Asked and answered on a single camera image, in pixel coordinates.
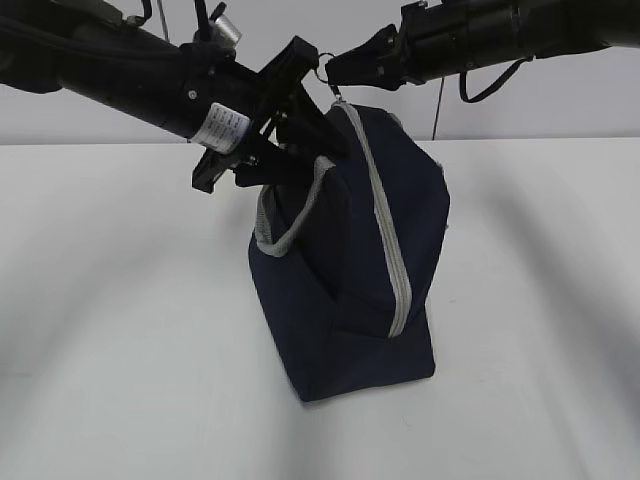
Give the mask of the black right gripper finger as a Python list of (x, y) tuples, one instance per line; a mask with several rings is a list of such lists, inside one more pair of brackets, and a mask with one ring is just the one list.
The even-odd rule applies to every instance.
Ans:
[(395, 49), (398, 31), (393, 24), (376, 32), (362, 45), (332, 57), (327, 79), (332, 86), (400, 87), (400, 63)]

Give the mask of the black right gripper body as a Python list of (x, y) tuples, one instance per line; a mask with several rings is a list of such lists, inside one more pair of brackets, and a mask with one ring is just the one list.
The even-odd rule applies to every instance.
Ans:
[(417, 1), (401, 7), (398, 31), (387, 40), (377, 61), (379, 88), (398, 90), (407, 83), (422, 85), (450, 75), (450, 2)]

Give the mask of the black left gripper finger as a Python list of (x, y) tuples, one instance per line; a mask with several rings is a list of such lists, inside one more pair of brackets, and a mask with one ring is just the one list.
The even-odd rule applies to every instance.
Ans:
[(346, 156), (349, 144), (299, 85), (280, 109), (279, 142), (323, 154)]
[(234, 150), (235, 184), (246, 188), (259, 185), (308, 186), (312, 183), (314, 161), (292, 153), (269, 140), (254, 139)]

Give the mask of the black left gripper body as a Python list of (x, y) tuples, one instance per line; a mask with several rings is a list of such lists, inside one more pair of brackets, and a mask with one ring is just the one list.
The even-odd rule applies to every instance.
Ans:
[(304, 77), (319, 66), (316, 47), (294, 37), (260, 71), (238, 63), (232, 52), (208, 42), (191, 46), (193, 80), (205, 82), (191, 90), (191, 140), (205, 151), (195, 166), (191, 185), (211, 193), (220, 177), (234, 173), (234, 150), (245, 142), (266, 139), (292, 153), (317, 154), (279, 142), (280, 109)]

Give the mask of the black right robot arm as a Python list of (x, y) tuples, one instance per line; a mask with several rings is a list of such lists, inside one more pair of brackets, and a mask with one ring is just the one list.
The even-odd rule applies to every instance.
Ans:
[(639, 45), (636, 1), (443, 1), (402, 6), (399, 25), (332, 57), (330, 87), (396, 91), (457, 76), (460, 99), (479, 103), (533, 60)]

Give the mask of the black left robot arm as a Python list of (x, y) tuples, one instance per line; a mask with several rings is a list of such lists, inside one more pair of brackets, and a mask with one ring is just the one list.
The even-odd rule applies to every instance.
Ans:
[(348, 143), (303, 78), (319, 65), (300, 37), (261, 70), (236, 59), (239, 31), (224, 4), (195, 3), (193, 39), (174, 45), (145, 29), (153, 7), (127, 16), (104, 1), (5, 1), (1, 81), (47, 94), (69, 90), (201, 145), (192, 174), (209, 193), (227, 171), (241, 187), (304, 185), (318, 157)]

